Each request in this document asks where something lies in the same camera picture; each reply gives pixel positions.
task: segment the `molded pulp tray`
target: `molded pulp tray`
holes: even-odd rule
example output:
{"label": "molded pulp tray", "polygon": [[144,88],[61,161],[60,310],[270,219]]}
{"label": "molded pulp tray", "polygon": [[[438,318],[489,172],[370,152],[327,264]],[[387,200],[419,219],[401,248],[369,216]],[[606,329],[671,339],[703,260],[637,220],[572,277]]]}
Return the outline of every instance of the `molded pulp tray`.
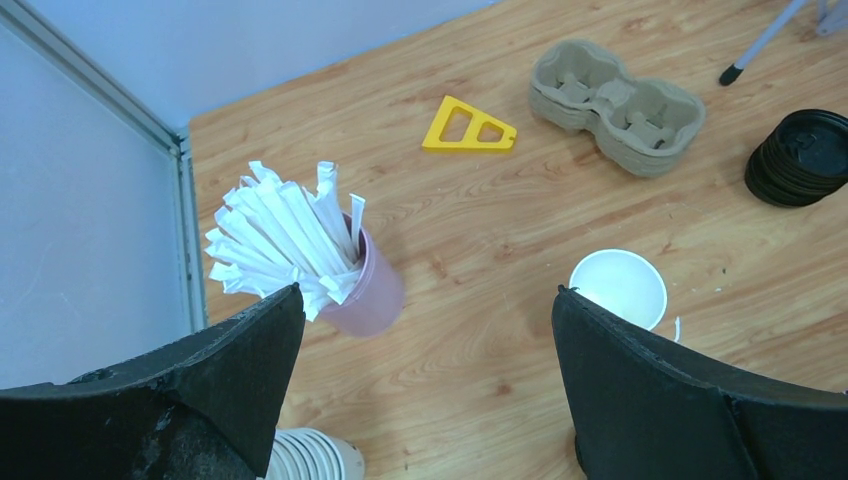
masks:
{"label": "molded pulp tray", "polygon": [[707,115],[697,96],[664,80],[636,79],[618,57],[585,40],[563,41],[536,63],[530,107],[567,131],[589,130],[604,155],[643,177],[671,170]]}

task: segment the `white panel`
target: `white panel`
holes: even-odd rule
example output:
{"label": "white panel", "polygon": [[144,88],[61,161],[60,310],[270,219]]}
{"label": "white panel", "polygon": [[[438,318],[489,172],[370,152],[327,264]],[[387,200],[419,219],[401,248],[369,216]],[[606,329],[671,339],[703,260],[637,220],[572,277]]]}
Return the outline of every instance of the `white panel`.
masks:
{"label": "white panel", "polygon": [[173,161],[0,26],[0,388],[189,333]]}
{"label": "white panel", "polygon": [[29,0],[172,127],[492,0]]}

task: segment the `white bowl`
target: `white bowl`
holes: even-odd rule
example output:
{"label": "white bowl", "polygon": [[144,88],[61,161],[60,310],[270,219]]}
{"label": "white bowl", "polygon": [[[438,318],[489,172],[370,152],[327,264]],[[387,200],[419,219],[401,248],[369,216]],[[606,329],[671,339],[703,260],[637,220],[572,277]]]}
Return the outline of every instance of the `white bowl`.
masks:
{"label": "white bowl", "polygon": [[626,250],[599,250],[587,256],[574,268],[568,286],[645,330],[660,323],[668,305],[660,272]]}

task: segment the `wood grain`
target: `wood grain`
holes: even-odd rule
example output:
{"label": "wood grain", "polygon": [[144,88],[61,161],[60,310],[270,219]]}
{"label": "wood grain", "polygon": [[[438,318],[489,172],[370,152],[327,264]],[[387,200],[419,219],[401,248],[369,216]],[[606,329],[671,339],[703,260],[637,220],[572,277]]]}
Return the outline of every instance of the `wood grain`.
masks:
{"label": "wood grain", "polygon": [[[797,210],[745,189],[747,156],[801,108],[848,113],[846,38],[794,19],[737,84],[719,74],[777,16],[777,0],[506,0],[195,119],[199,221],[262,159],[314,185],[340,164],[366,226],[408,290],[371,339],[307,334],[281,427],[349,439],[368,478],[583,478],[551,336],[559,283],[604,247],[639,252],[669,288],[655,330],[725,362],[810,387],[848,388],[848,189]],[[587,134],[527,104],[534,62],[586,38],[637,76],[700,95],[707,123],[670,174],[637,179]],[[507,155],[420,149],[443,95],[518,128]],[[207,271],[211,262],[207,260]],[[255,301],[207,284],[213,322]]]}

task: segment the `yellow triangle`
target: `yellow triangle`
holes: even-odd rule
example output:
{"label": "yellow triangle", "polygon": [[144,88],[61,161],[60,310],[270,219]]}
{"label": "yellow triangle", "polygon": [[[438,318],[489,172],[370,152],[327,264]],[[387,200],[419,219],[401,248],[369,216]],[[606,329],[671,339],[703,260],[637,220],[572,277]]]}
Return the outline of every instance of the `yellow triangle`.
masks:
{"label": "yellow triangle", "polygon": [[[468,128],[462,136],[462,140],[446,142],[442,135],[448,126],[448,122],[455,113],[463,113],[471,117]],[[483,128],[489,127],[495,131],[502,132],[501,138],[495,142],[481,141],[480,134]],[[459,153],[459,152],[509,152],[515,144],[515,136],[518,131],[497,118],[477,110],[476,108],[461,102],[450,95],[445,95],[436,118],[430,124],[430,130],[421,144],[427,152],[435,153]]]}

